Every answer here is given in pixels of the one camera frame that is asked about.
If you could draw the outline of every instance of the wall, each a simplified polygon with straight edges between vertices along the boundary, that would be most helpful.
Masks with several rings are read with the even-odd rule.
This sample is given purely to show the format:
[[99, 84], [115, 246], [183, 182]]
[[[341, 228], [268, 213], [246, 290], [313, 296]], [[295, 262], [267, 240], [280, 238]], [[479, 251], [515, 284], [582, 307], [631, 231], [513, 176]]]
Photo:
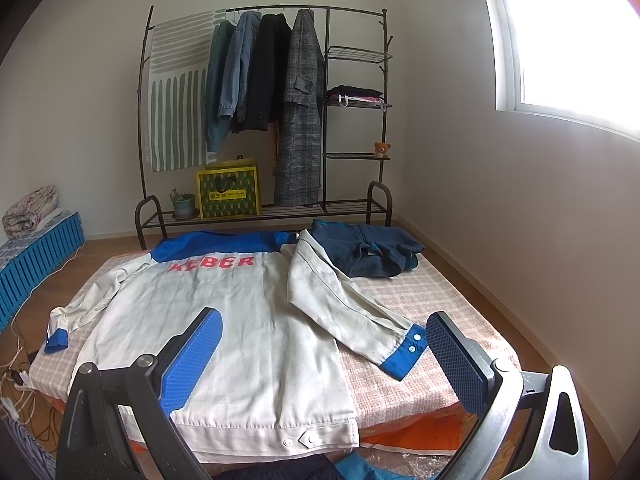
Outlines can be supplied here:
[[[88, 235], [134, 230], [142, 197], [136, 138], [136, 88], [140, 47], [149, 7], [154, 22], [220, 7], [314, 4], [389, 10], [396, 55], [390, 71], [388, 140], [395, 159], [385, 180], [398, 188], [404, 134], [404, 44], [399, 0], [44, 0], [0, 66], [0, 211], [25, 192], [52, 183], [62, 207], [78, 209]], [[287, 11], [292, 25], [295, 10]], [[324, 15], [316, 25], [324, 43]], [[382, 28], [373, 16], [332, 14], [334, 44], [382, 49]], [[334, 63], [329, 85], [382, 88], [374, 65]], [[330, 110], [330, 150], [368, 151], [380, 135], [381, 115], [371, 110]], [[223, 155], [268, 158], [265, 134], [232, 136]], [[331, 161], [332, 198], [362, 198], [377, 175], [368, 161]], [[261, 168], [266, 188], [271, 171]], [[173, 187], [194, 189], [194, 170], [154, 174], [149, 192], [169, 205]]]
[[497, 112], [485, 0], [405, 4], [402, 215], [571, 369], [616, 456], [640, 427], [640, 143]]

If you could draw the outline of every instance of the blue storage box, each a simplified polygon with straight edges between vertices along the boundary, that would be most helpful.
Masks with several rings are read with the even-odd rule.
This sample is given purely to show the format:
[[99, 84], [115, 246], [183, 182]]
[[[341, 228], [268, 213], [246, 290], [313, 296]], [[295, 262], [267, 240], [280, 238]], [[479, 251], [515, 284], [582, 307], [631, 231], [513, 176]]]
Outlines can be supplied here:
[[43, 230], [0, 247], [0, 331], [31, 291], [83, 243], [80, 215], [65, 211]]

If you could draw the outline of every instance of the white jacket sleeve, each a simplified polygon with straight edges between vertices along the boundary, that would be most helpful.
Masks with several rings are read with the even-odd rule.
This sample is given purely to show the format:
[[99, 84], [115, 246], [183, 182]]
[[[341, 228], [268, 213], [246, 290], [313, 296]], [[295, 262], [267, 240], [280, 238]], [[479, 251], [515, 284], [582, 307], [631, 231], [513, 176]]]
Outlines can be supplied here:
[[397, 380], [427, 347], [423, 326], [364, 294], [306, 230], [291, 257], [287, 297], [338, 341]]
[[64, 350], [68, 346], [68, 333], [89, 323], [109, 305], [125, 280], [145, 270], [152, 261], [151, 254], [146, 253], [124, 262], [98, 278], [82, 296], [67, 306], [54, 308], [49, 316], [45, 353]]

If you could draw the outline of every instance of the green patterned box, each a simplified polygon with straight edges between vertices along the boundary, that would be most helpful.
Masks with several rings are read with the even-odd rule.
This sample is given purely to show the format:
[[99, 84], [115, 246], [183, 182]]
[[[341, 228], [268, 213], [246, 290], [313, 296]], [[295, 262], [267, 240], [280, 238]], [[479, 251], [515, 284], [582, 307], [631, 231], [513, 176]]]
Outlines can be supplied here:
[[230, 160], [216, 166], [215, 170], [199, 171], [196, 177], [200, 218], [258, 216], [260, 191], [255, 161]]

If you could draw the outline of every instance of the metal screw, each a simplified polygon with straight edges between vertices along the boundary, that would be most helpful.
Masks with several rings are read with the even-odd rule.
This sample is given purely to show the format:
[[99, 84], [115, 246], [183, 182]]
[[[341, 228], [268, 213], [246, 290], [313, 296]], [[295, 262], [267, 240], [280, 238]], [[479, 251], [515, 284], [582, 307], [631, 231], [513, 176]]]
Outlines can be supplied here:
[[513, 363], [505, 357], [498, 357], [495, 360], [495, 367], [501, 372], [511, 372], [514, 369]]
[[91, 370], [94, 369], [94, 364], [93, 363], [82, 363], [80, 365], [80, 367], [78, 368], [78, 373], [81, 374], [89, 374], [91, 373]]
[[151, 354], [143, 354], [136, 359], [136, 364], [141, 368], [147, 368], [154, 362], [154, 357]]

